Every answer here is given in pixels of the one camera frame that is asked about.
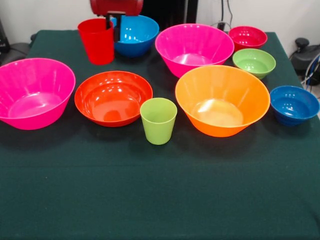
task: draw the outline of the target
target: small blue bowl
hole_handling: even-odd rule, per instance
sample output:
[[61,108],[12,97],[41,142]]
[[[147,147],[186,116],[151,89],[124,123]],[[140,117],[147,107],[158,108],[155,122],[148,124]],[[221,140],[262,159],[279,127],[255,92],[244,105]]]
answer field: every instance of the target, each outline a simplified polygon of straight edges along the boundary
[[120,41],[114,44],[115,50],[123,56],[136,58],[144,55],[155,42],[159,25],[147,16],[122,16]]
[[275,118],[285,126],[295,126],[316,116],[320,109],[318,99],[296,86],[279,86],[270,92]]

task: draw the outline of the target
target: red cup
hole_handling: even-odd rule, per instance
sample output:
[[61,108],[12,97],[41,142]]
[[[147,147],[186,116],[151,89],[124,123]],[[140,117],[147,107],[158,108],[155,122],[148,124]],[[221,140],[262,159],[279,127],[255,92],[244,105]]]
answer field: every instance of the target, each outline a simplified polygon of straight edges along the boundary
[[115,58],[114,29],[107,29],[106,19],[94,18],[81,22],[78,31],[89,61],[95,65],[111,63]]

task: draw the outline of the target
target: red bowl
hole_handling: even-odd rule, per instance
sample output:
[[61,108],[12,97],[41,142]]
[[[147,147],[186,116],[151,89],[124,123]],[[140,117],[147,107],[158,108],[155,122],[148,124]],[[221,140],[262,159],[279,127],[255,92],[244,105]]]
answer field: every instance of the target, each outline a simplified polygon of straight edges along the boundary
[[140,106],[153,97],[143,77],[127,71],[106,71],[85,80],[75,92],[76,108],[105,127],[122,127],[140,117]]
[[264,31],[253,26],[236,26],[229,31],[229,36],[234,42],[234,51],[240,49],[258,49],[268,40]]

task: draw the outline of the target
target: lime green cup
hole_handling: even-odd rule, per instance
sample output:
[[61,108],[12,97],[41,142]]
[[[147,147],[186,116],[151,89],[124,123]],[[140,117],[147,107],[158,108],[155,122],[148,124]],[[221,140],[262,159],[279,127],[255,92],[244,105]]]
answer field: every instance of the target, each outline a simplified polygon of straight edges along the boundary
[[155,97],[145,101],[140,107],[140,114],[146,139],[154,145],[167,143],[177,112],[177,106],[169,99]]
[[276,60],[266,51],[255,48],[245,48],[232,56],[234,65],[251,73],[258,79],[263,79],[276,67]]

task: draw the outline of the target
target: pink bowl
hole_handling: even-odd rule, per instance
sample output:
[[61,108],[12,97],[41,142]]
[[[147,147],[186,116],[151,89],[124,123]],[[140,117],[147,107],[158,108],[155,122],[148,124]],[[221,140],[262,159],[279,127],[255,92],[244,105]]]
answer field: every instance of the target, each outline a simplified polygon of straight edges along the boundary
[[268,40],[267,34],[253,26],[236,26],[229,31],[234,42],[234,51],[241,49],[258,49]]
[[162,31],[155,48],[170,71],[180,78],[200,66],[222,65],[235,46],[225,32],[213,26],[188,23]]
[[0,67],[0,120],[22,130],[54,123],[76,85],[73,71],[47,58],[27,58]]

